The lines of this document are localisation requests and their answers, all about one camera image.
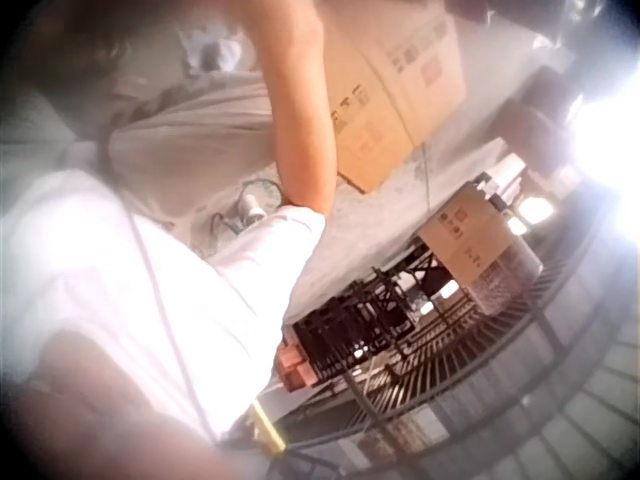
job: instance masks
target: bright light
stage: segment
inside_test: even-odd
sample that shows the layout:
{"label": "bright light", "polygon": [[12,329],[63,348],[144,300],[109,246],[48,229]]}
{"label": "bright light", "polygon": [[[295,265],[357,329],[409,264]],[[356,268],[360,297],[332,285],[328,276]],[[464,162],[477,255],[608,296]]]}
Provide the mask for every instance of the bright light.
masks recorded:
{"label": "bright light", "polygon": [[616,224],[627,237],[640,245],[640,221],[638,221],[640,203],[638,202],[640,202],[640,195],[625,196],[616,212]]}
{"label": "bright light", "polygon": [[640,173],[639,115],[640,71],[615,97],[584,105],[573,122],[578,165],[623,194]]}
{"label": "bright light", "polygon": [[507,225],[509,225],[509,230],[514,235],[520,236],[527,233],[527,226],[522,223],[522,221],[518,217],[511,217],[509,221],[507,221]]}
{"label": "bright light", "polygon": [[444,287],[442,287],[442,290],[440,290],[440,295],[442,295],[442,298],[447,299],[451,295],[456,293],[458,291],[458,288],[460,288],[458,282],[456,282],[455,280],[450,280]]}
{"label": "bright light", "polygon": [[420,315],[426,315],[431,310],[433,310],[433,303],[427,302],[422,307],[420,307]]}
{"label": "bright light", "polygon": [[551,216],[553,205],[545,198],[529,197],[520,204],[518,211],[529,223],[535,225]]}

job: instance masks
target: white clothing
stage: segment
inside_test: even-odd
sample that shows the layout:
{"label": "white clothing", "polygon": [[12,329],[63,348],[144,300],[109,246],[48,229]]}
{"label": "white clothing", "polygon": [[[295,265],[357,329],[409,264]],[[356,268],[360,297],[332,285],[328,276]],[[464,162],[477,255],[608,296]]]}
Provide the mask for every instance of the white clothing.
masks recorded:
{"label": "white clothing", "polygon": [[[209,263],[135,216],[200,403],[218,436],[267,384],[289,296],[324,228],[282,207]],[[57,331],[96,342],[153,408],[204,435],[124,206],[81,171],[35,181],[2,219],[3,374],[22,381]]]}

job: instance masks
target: cardboard box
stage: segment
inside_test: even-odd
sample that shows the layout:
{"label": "cardboard box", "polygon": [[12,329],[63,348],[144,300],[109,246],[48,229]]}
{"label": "cardboard box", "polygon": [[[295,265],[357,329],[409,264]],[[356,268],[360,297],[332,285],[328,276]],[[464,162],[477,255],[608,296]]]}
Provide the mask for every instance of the cardboard box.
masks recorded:
{"label": "cardboard box", "polygon": [[517,241],[506,219],[470,183],[427,221],[419,236],[463,287],[470,287]]}
{"label": "cardboard box", "polygon": [[465,97],[453,20],[441,0],[327,0],[318,9],[338,170],[371,192]]}

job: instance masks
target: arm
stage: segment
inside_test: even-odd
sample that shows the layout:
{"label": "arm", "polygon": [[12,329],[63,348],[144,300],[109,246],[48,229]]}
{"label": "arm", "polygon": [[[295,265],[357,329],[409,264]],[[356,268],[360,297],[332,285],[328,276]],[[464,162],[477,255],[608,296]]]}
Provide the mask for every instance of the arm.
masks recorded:
{"label": "arm", "polygon": [[254,43],[273,110],[275,157],[287,200],[328,215],[336,145],[311,0],[223,0]]}

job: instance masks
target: person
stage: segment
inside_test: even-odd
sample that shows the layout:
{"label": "person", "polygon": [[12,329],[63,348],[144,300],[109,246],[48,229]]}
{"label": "person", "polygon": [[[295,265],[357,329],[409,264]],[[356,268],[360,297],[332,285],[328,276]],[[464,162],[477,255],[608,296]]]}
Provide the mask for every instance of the person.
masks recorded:
{"label": "person", "polygon": [[332,208],[312,1],[211,1],[256,47],[286,205],[205,263],[96,176],[30,180],[1,225],[3,386],[13,431],[54,478],[232,478],[212,444],[269,381]]}

